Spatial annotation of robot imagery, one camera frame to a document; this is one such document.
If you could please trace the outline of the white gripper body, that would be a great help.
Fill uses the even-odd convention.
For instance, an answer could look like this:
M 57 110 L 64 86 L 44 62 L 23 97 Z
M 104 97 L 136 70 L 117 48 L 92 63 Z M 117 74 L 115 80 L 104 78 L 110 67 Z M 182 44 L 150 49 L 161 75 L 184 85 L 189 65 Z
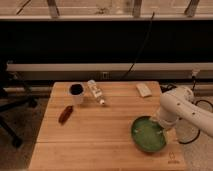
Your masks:
M 174 126 L 173 122 L 166 121 L 159 113 L 152 116 L 151 121 L 157 122 L 166 131 L 170 130 Z

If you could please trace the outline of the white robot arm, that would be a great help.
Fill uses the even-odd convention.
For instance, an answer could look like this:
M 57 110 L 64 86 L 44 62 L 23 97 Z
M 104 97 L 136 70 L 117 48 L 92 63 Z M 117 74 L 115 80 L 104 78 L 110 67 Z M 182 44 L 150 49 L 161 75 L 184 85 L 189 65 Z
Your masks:
M 196 106 L 193 100 L 193 91 L 189 87 L 179 86 L 162 93 L 156 113 L 145 118 L 166 131 L 182 118 L 213 138 L 213 113 Z

